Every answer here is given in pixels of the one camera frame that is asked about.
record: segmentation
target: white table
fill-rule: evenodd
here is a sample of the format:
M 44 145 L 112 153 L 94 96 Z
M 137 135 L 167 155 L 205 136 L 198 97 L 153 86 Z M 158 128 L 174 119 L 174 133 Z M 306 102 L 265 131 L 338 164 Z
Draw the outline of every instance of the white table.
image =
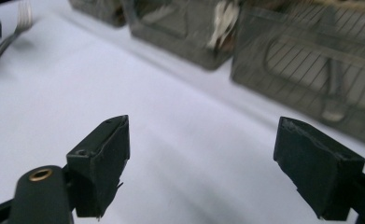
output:
M 273 161 L 280 116 L 365 157 L 365 144 L 233 84 L 231 62 L 207 72 L 66 0 L 32 5 L 35 26 L 0 60 L 0 203 L 21 175 L 64 166 L 100 122 L 124 114 L 132 157 L 104 224 L 324 223 Z M 4 36 L 16 11 L 15 2 L 0 6 Z

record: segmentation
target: metal mesh box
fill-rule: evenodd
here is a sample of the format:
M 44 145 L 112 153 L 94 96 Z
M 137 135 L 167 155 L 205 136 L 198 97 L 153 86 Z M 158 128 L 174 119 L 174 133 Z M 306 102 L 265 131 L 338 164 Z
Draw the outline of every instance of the metal mesh box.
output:
M 245 8 L 232 79 L 365 141 L 365 10 Z
M 125 24 L 120 0 L 69 0 L 69 3 L 74 9 L 113 26 Z
M 239 13 L 232 0 L 122 2 L 133 36 L 206 69 L 218 68 L 232 55 L 233 26 Z

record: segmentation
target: wire mesh container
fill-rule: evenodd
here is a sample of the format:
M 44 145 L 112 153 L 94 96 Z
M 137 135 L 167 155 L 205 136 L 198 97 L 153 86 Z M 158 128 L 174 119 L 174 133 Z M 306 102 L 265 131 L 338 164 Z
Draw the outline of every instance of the wire mesh container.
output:
M 365 10 L 244 8 L 232 79 L 365 141 Z
M 97 20 L 120 27 L 126 22 L 120 0 L 69 0 L 71 6 Z
M 133 36 L 206 69 L 232 56 L 234 0 L 122 0 Z

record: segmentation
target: fork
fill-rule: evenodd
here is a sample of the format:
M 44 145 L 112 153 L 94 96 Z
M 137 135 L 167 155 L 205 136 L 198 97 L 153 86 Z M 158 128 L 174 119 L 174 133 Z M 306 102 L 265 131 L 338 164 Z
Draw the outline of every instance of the fork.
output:
M 18 19 L 17 19 L 17 26 L 14 33 L 8 36 L 2 43 L 0 44 L 0 57 L 5 52 L 7 47 L 19 37 L 25 31 L 28 31 L 33 25 L 32 19 L 32 11 L 31 5 L 27 1 L 19 2 L 19 12 L 18 12 Z

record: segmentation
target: mesh basket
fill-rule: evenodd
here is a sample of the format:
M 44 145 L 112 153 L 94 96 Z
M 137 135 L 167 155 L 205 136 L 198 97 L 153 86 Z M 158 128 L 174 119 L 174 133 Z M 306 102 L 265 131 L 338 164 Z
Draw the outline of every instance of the mesh basket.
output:
M 245 8 L 232 79 L 365 141 L 365 11 Z

